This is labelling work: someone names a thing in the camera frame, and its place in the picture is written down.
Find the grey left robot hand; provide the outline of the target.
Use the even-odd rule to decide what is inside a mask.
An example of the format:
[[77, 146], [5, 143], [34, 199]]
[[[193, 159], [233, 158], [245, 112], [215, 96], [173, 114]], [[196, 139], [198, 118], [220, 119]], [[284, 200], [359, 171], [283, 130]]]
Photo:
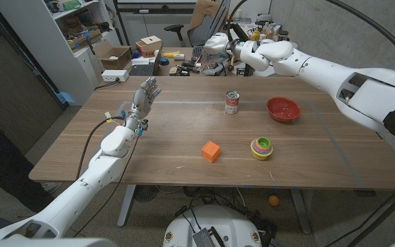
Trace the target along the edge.
[[140, 121], [144, 120], [151, 111], [152, 103], [161, 92], [157, 89], [156, 77], [150, 77], [135, 90], [130, 109], [125, 118], [125, 126], [131, 130], [136, 130]]

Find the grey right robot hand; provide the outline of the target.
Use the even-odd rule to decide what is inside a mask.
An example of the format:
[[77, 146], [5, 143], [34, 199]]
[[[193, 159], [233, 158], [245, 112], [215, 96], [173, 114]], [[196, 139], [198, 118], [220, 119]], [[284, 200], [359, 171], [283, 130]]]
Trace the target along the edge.
[[211, 36], [203, 46], [201, 72], [211, 76], [219, 76], [223, 73], [231, 61], [232, 54], [229, 48], [227, 34], [216, 33]]

